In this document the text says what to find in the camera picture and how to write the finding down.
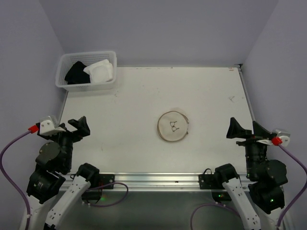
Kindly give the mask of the black bra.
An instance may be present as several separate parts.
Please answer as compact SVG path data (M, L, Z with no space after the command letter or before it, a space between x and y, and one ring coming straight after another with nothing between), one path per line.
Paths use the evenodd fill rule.
M87 84L90 83L90 75L84 72L86 66L77 61L73 64L73 66L69 69L66 74L64 80L70 84Z

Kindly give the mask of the white bra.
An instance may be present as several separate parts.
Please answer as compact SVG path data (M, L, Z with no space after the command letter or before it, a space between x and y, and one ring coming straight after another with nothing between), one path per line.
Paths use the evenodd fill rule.
M90 76L90 83L103 83L113 80L113 65L105 59L83 69Z

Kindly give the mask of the white mesh laundry bag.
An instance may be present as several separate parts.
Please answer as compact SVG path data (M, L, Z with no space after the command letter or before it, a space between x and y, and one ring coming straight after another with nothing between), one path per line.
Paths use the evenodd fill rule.
M189 133L189 119L173 110L162 114L157 121L157 134L166 142L178 142Z

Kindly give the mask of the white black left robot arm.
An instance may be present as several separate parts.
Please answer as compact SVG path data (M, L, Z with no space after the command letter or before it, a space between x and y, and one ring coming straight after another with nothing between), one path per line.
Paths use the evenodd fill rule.
M53 204L60 188L70 173L73 145L90 135L85 116L70 119L75 128L69 131L65 124L58 124L53 117L43 118L36 124L38 136L47 140L39 150L35 170L29 178L26 190L26 208L20 224L21 230L58 230L82 194L98 184L99 169L89 163L79 166L78 171L64 195Z

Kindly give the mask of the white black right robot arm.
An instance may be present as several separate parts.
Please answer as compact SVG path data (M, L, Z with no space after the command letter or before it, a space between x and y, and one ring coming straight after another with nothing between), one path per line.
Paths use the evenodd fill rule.
M258 122L253 129L244 129L232 117L226 134L236 138L236 144L245 149L246 178L250 180L246 195L239 174L231 164L215 168L214 178L230 195L246 230L281 230L285 207L282 185L288 182L286 165L267 158L268 146L282 146L283 140Z

